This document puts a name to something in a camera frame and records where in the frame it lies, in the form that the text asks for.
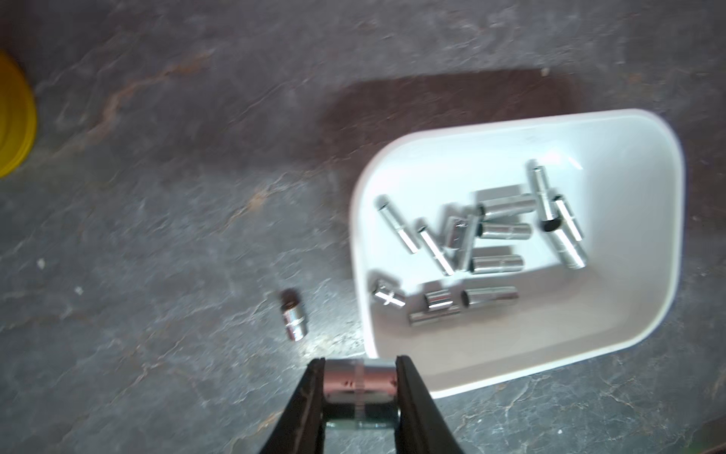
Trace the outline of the white plastic storage box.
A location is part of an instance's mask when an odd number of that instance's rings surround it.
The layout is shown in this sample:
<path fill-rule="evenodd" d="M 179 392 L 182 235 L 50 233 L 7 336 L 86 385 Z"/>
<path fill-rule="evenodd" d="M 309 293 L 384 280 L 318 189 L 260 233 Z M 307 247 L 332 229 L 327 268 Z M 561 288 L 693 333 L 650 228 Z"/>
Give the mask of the white plastic storage box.
<path fill-rule="evenodd" d="M 478 257 L 520 255 L 520 272 L 447 276 L 412 255 L 376 208 L 387 196 L 411 229 L 444 239 L 453 216 L 529 191 L 546 169 L 582 229 L 584 269 L 546 235 L 480 239 Z M 456 395 L 633 346 L 669 311 L 684 231 L 684 157 L 654 113 L 619 110 L 438 129 L 382 149 L 355 186 L 350 243 L 366 352 L 411 357 L 435 397 Z M 467 308 L 464 289 L 516 287 L 518 300 Z"/>

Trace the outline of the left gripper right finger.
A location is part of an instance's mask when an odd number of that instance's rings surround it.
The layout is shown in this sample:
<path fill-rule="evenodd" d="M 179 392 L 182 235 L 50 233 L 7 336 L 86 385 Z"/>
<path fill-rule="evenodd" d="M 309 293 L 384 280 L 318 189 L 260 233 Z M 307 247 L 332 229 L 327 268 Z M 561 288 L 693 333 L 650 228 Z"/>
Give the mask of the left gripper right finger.
<path fill-rule="evenodd" d="M 463 453 L 409 356 L 395 361 L 400 422 L 397 453 Z"/>

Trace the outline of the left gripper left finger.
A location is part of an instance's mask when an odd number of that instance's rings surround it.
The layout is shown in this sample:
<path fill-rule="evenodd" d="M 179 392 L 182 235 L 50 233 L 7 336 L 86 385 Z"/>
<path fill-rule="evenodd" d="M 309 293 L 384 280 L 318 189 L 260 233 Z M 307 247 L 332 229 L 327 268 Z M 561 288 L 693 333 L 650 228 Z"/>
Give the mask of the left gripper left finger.
<path fill-rule="evenodd" d="M 260 454 L 320 454 L 324 450 L 325 359 L 308 363 Z"/>

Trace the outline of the wide chrome socket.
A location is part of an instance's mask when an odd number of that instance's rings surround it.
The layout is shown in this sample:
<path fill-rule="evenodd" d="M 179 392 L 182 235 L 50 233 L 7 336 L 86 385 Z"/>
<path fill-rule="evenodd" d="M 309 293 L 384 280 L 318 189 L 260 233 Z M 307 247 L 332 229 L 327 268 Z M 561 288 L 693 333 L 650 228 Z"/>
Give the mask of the wide chrome socket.
<path fill-rule="evenodd" d="M 323 420 L 336 431 L 394 429 L 400 420 L 394 361 L 327 359 L 323 375 Z"/>

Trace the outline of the short chrome socket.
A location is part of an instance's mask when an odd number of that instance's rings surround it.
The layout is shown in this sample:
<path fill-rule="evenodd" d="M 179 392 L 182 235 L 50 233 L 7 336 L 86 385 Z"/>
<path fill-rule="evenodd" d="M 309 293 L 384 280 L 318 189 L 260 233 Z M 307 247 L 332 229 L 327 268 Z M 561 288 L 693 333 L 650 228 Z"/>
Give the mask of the short chrome socket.
<path fill-rule="evenodd" d="M 281 293 L 281 313 L 289 340 L 300 342 L 307 335 L 308 328 L 306 312 L 298 291 L 285 289 Z"/>

